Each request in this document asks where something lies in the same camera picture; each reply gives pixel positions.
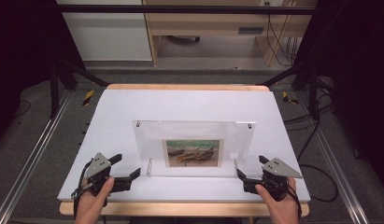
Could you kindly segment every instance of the black cable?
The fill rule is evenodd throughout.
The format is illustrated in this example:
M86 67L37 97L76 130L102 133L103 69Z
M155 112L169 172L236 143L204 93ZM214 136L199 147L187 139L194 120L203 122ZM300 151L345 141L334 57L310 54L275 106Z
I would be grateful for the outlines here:
M311 198L317 200L317 201L320 201L320 202L323 202L323 203L331 203L333 202L334 200L336 200L338 194L339 194L339 189L337 187L337 184L336 182L334 181L334 178L331 177L328 173L326 173L325 171L323 171L322 169L316 167L316 166L313 166L313 165L308 165L308 164L299 164L300 167L308 167L308 168L311 168L311 169L315 169L321 173L323 173L324 175L326 175L331 181L332 183L334 183L334 196L330 199L322 199L322 198L318 198L316 197L315 195L310 195Z
M297 216L300 219L300 217L302 216L302 206L299 202L299 198L297 197L296 190L294 190L289 184L287 184L287 186L288 186L287 189L284 189L282 186L279 185L279 183L277 183L274 180L266 179L265 181L268 181L271 184L275 185L278 189L285 190L285 192L287 194L289 194L294 199L294 201L296 202L296 205L297 205Z
M20 103L28 104L28 108L26 108L24 111L22 111L19 115L14 115L14 118L19 117L19 116L25 114L31 108L31 103L29 103L28 101L20 101Z
M278 62L279 64L281 64L281 65L283 65L283 66L291 66L291 64L284 64L284 63L281 63L281 62L279 61L279 59L278 59L278 57L277 57L277 54L276 54L276 52L274 51L273 47L271 47L270 40L268 39L268 32L269 32L270 28L273 29L273 27L271 26L270 14L268 14L267 16L268 16L268 23L267 23L267 44L268 44L268 47L273 51L274 57L276 57L277 62ZM276 39L277 39L277 35L276 35L276 33L274 32L274 30L273 30L273 34L274 34L274 36L275 36Z
M331 111L333 110L332 108L330 108L331 106L333 106L334 104L328 104L326 106L323 106L322 108L319 109L319 112L321 114L324 114L328 111ZM285 125L289 125L289 124L293 124L293 123L299 123L299 122L302 122L302 121L305 121L306 119L308 119L309 117L311 116L311 114L306 114L306 115L303 115L301 117L297 117L297 118L294 118L294 119L286 119L284 120L284 124Z
M80 196L86 191L83 190L82 182L84 174L86 173L87 168L92 164L92 160L87 162L86 165L83 168L83 171L81 172L80 179L78 181L78 188L73 191L71 197L73 199L73 216L74 219L76 219L76 215L78 214L78 201L80 200Z
M301 130L307 129L307 128L311 127L311 126L314 126L314 125L316 125L316 124L317 124L317 123L313 123L313 124L310 124L310 125L307 125L307 126L305 126L305 127L303 127L303 128L298 128L298 129L287 129L287 132L301 131Z
M324 97L324 96L326 96L326 94L323 94L322 96L319 97L318 103L320 102L320 99L321 99L322 97ZM321 111L321 110L323 110L323 109L326 109L326 108L330 108L332 105L333 105L333 104L328 104L328 105L326 105L326 106L323 106L322 108L319 109L319 111ZM314 136L314 133L317 131L319 125L320 125L320 116L318 116L318 119L317 119L317 122L316 122L316 126L315 126L315 128L314 128L312 134L308 137L308 139L307 139L305 145L303 146L301 152L300 152L299 155L297 156L297 161L298 161L298 162L300 161L300 159L301 159L303 153L305 152L305 150L306 150L306 148L307 148L307 146L308 146L308 143L311 141L311 139L312 139L312 137ZM313 165L300 164L300 163L299 163L299 166L300 166L300 167L308 167L308 168L311 168L311 169L315 169L315 170L317 170L317 171L323 173L324 175L326 175L326 176L332 181L332 183L334 183L334 190L335 190L335 192L334 192L334 197L332 197L331 199L322 199L322 198L316 197L315 195L310 195L310 197L311 197L312 199L315 199L315 200L320 201L320 202L323 202L323 203L331 203L331 202L333 202L333 201L337 198L337 196L338 196L338 187L337 187L337 184L335 183L334 179L333 179L329 174L327 174L326 172L324 172L324 171L321 170L320 168L318 168L318 167L316 167L316 166L313 166Z
M294 36L289 36L287 40L287 46L286 46L286 52L287 52L287 57L291 60L291 63L294 64L294 60L296 58L296 50L297 49L297 37Z
M305 142L305 145L302 147L302 150L300 151L299 155L297 156L297 161L299 161L300 158L302 157L303 153L305 152L305 150L308 146L308 143L310 143L311 139L314 136L314 133L317 131L318 126L320 126L320 120L319 119L317 120L317 125L314 127L313 133L308 137L307 141Z

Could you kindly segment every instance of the black pole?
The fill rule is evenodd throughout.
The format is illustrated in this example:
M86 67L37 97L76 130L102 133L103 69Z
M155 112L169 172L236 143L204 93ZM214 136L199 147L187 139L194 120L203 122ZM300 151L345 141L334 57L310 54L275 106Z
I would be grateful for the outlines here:
M230 6L140 6L140 5L37 5L36 9L78 13L197 13L197 14L264 14L327 15L332 9L314 7L230 7Z
M310 111L311 117L314 120L318 120L319 110L318 110L318 102L317 102L317 89L318 89L318 76L317 70L314 66L311 67L311 75L310 75L310 90L308 95L308 110Z
M85 69L82 69L82 68L79 68L77 66L75 66L74 64L70 63L70 62L66 62L66 61L59 61L57 62L58 64L62 65L64 68L72 71L72 72L75 72L75 73L78 73L84 77L86 77L87 79L93 81L94 83L98 84L99 86L101 87L106 87L108 85L110 85L111 83L109 82L105 82L104 80L98 78L98 77L95 77L93 74L89 73L87 70Z
M60 107L60 98L58 94L58 79L55 74L55 64L50 69L50 92L51 92L51 114L50 119L54 118Z
M298 64L295 64L294 66L281 72L280 74L276 75L275 77L272 77L272 78L268 79L267 81L265 81L263 83L256 84L256 85L270 87L285 77L298 74L299 71L305 67L305 65L306 65L305 62L300 62Z

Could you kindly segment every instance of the white table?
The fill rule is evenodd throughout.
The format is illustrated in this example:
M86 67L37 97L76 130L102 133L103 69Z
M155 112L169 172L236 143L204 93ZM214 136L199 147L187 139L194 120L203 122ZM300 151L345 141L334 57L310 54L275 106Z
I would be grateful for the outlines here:
M257 86L111 85L104 91L80 151L59 194L61 212L73 215L70 194L84 164L97 152L122 154L111 175L126 176L141 167L133 120L255 121L251 155L243 172L262 173L259 155L281 158L300 172L292 145L271 91ZM303 179L296 179L302 216L310 198ZM267 217L259 195L243 191L234 177L141 176L130 191L113 193L103 215L177 217Z

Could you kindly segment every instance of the clear acrylic frame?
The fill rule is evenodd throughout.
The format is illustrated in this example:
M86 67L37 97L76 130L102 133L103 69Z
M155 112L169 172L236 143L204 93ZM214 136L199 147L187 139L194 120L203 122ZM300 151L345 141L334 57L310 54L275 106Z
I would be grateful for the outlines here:
M235 177L255 122L134 120L141 175Z

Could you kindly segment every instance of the wooden table edge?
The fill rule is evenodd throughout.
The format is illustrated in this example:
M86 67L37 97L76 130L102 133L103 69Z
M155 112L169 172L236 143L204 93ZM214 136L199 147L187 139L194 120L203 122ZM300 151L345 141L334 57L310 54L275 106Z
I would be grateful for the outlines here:
M302 217L309 213L301 203ZM60 212L73 216L73 202L62 202ZM270 217L265 203L158 203L112 202L104 207L104 216L125 217Z
M110 84L107 86L107 90L269 91L266 86L197 84Z

